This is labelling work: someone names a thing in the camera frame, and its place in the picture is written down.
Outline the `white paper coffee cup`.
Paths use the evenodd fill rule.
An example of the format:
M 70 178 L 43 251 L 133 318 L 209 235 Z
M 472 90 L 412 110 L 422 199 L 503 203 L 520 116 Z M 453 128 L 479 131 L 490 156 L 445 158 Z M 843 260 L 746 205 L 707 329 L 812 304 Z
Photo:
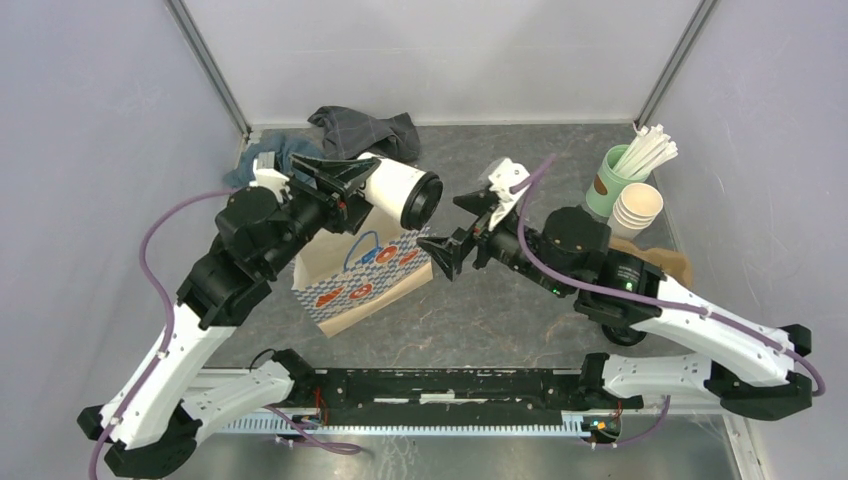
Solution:
M 407 200 L 426 172 L 374 153 L 358 157 L 365 159 L 376 160 L 378 165 L 361 187 L 364 198 L 400 224 Z

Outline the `printed paper takeout bag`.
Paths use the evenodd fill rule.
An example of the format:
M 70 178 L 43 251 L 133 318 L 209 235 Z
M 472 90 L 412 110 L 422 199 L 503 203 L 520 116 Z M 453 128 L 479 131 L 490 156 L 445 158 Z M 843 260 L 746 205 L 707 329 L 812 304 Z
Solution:
M 428 232 L 404 230 L 377 208 L 356 234 L 321 230 L 295 259 L 292 291 L 333 337 L 433 279 L 416 244 Z

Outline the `black plastic cup lid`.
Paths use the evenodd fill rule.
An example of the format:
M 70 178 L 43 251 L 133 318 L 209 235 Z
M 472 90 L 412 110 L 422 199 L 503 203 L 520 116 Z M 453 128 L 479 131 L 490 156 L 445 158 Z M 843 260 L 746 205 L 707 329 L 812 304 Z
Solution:
M 410 190 L 401 210 L 400 226 L 406 230 L 421 230 L 438 207 L 444 185 L 434 172 L 425 172 Z

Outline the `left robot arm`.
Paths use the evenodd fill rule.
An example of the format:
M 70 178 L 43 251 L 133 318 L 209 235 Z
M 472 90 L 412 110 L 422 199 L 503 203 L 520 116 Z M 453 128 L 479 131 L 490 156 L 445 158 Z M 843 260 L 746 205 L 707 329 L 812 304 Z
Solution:
M 233 382 L 187 398 L 211 355 L 271 291 L 285 267 L 321 230 L 351 233 L 370 212 L 362 189 L 376 158 L 330 161 L 295 157 L 310 182 L 262 170 L 228 194 L 209 251 L 174 296 L 163 299 L 158 342 L 108 403 L 81 411 L 78 424 L 96 444 L 93 459 L 122 478 L 159 479 L 183 465 L 211 434 L 257 409 L 306 405 L 314 372 L 292 350 L 277 353 Z

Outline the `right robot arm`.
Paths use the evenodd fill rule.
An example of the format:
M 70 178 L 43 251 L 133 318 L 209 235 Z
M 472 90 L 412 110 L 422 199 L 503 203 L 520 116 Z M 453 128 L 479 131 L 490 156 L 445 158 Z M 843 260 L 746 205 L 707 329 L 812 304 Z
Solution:
M 686 348 L 676 357 L 587 356 L 577 382 L 585 405 L 697 396 L 743 417 L 775 421 L 809 408 L 824 393 L 808 361 L 808 328 L 762 326 L 696 295 L 658 266 L 612 249 L 609 227 L 584 209 L 557 209 L 534 230 L 521 212 L 497 220 L 491 192 L 461 195 L 455 203 L 474 215 L 472 225 L 448 237 L 418 239 L 447 278 L 458 276 L 467 257 L 478 269 L 498 261 L 557 297 L 573 296 L 575 310 L 617 345 L 632 346 L 651 334 Z

